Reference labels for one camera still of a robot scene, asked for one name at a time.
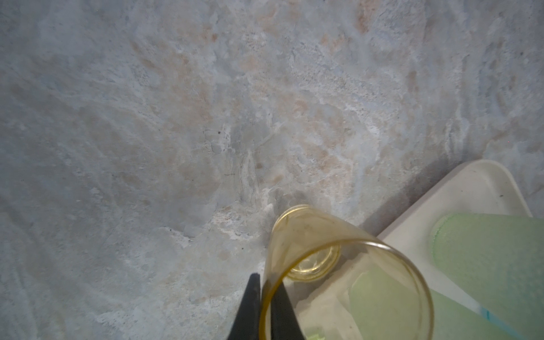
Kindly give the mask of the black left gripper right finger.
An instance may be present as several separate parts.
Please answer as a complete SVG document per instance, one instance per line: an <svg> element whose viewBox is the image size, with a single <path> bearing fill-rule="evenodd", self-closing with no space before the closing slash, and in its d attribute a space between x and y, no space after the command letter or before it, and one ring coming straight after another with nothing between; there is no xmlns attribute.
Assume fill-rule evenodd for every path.
<svg viewBox="0 0 544 340"><path fill-rule="evenodd" d="M272 340L305 340L283 283L280 284L271 301L271 338Z"/></svg>

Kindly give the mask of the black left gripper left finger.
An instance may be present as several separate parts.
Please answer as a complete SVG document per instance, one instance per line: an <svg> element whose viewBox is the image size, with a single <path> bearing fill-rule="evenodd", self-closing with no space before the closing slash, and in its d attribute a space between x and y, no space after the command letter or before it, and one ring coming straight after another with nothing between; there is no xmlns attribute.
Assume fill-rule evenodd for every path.
<svg viewBox="0 0 544 340"><path fill-rule="evenodd" d="M261 282L258 273L249 276L245 292L227 340L258 340L261 314Z"/></svg>

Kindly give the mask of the yellow plastic cup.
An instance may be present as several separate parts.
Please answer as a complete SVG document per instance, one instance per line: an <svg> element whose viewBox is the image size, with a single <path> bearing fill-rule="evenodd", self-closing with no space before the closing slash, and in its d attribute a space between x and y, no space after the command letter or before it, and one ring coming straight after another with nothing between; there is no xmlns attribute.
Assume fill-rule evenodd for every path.
<svg viewBox="0 0 544 340"><path fill-rule="evenodd" d="M324 292L328 280L377 266L408 288L431 294L418 268L401 252L351 223L309 205L287 209L269 240L259 338L271 338L271 301L283 283L298 324L299 303Z"/></svg>

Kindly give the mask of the smooth green plastic cup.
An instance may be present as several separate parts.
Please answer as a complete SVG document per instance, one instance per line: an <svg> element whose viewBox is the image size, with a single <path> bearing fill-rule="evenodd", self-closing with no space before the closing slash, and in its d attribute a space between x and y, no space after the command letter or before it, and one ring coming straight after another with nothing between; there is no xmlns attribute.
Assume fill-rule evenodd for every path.
<svg viewBox="0 0 544 340"><path fill-rule="evenodd" d="M328 280L296 313L308 339L512 338L442 294L408 288L377 266Z"/></svg>

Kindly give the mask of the dimpled light green cup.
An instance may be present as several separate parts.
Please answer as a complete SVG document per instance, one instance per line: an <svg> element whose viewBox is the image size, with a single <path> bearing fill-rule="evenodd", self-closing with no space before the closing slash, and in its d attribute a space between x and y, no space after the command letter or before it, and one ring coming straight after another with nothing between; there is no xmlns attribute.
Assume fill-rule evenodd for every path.
<svg viewBox="0 0 544 340"><path fill-rule="evenodd" d="M543 338L543 220L452 213L429 236L432 262L524 339Z"/></svg>

